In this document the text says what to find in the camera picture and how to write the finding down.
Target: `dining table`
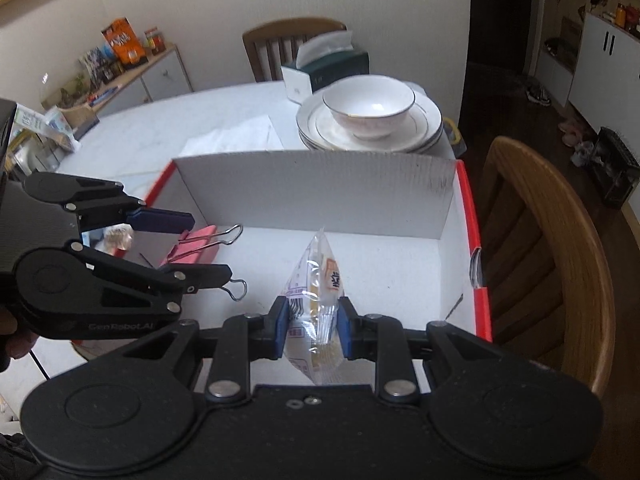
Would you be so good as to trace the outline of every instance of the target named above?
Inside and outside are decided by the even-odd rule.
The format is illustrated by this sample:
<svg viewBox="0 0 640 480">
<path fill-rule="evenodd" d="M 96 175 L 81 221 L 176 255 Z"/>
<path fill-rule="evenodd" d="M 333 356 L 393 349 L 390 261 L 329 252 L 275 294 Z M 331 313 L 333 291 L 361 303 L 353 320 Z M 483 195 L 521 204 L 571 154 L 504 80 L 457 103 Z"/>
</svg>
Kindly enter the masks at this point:
<svg viewBox="0 0 640 480">
<path fill-rule="evenodd" d="M 417 84 L 409 85 L 424 93 Z M 307 150 L 296 123 L 299 108 L 287 98 L 284 83 L 279 81 L 229 86 L 153 102 L 101 119 L 82 137 L 80 150 L 67 155 L 57 171 L 118 181 L 127 194 L 145 198 L 189 139 L 233 128 L 252 118 L 267 115 L 284 150 Z M 440 136 L 426 154 L 455 158 L 446 135 Z M 27 394 L 47 376 L 84 362 L 69 341 L 40 338 L 33 356 L 12 361 L 0 374 L 0 395 L 18 413 Z"/>
</svg>

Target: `wooden chair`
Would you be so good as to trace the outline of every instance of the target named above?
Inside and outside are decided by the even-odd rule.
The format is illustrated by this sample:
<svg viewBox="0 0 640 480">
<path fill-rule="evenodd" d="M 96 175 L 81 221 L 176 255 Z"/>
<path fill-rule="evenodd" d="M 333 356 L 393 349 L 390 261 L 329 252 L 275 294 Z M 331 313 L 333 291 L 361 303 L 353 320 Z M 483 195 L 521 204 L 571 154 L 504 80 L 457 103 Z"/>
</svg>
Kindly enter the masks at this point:
<svg viewBox="0 0 640 480">
<path fill-rule="evenodd" d="M 344 23 L 336 22 L 329 18 L 290 18 L 288 20 L 265 23 L 247 31 L 242 35 L 242 42 L 244 43 L 251 69 L 254 71 L 255 81 L 259 83 L 266 80 L 264 69 L 260 62 L 260 55 L 258 54 L 258 50 L 263 46 L 266 47 L 267 51 L 271 80 L 276 81 L 282 79 L 282 72 L 279 67 L 296 59 L 299 43 L 305 43 L 305 41 L 319 34 L 335 32 L 336 30 L 347 30 L 347 27 Z M 275 59 L 276 43 L 278 45 L 277 54 L 280 57 L 279 62 L 276 62 Z M 285 48 L 286 43 L 289 44 L 288 51 Z"/>
<path fill-rule="evenodd" d="M 577 378 L 602 396 L 615 316 L 600 238 L 549 161 L 497 137 L 478 193 L 494 342 Z"/>
</svg>

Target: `stack of plates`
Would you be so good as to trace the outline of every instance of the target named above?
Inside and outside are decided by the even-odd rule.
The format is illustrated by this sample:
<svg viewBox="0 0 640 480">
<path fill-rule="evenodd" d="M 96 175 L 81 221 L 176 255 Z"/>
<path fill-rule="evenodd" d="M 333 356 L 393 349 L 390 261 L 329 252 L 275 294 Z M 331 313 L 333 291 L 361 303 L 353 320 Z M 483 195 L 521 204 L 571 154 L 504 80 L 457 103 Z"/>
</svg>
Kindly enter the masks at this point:
<svg viewBox="0 0 640 480">
<path fill-rule="evenodd" d="M 402 126 L 382 139 L 359 139 L 340 126 L 324 104 L 322 91 L 302 103 L 296 121 L 304 145 L 323 151 L 423 153 L 438 142 L 444 131 L 440 110 L 418 92 Z"/>
</svg>

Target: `dark door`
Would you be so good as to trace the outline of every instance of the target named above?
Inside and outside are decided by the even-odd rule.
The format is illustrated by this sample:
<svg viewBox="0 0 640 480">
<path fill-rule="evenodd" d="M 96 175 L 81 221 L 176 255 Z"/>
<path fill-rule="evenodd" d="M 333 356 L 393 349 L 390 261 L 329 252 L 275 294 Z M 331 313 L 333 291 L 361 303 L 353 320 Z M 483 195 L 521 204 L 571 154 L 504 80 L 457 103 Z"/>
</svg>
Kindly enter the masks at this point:
<svg viewBox="0 0 640 480">
<path fill-rule="evenodd" d="M 522 72 L 531 0 L 471 0 L 468 60 Z"/>
</svg>

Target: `orange snack bag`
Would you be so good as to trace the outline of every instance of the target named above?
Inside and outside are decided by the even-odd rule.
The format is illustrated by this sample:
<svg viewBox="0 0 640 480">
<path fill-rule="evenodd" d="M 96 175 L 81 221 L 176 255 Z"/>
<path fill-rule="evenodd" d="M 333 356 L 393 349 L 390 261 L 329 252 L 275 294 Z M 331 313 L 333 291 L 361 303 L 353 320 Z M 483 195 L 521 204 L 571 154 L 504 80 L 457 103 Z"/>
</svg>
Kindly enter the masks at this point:
<svg viewBox="0 0 640 480">
<path fill-rule="evenodd" d="M 102 35 L 125 68 L 133 68 L 147 62 L 145 49 L 126 18 L 115 20 L 102 31 Z"/>
</svg>

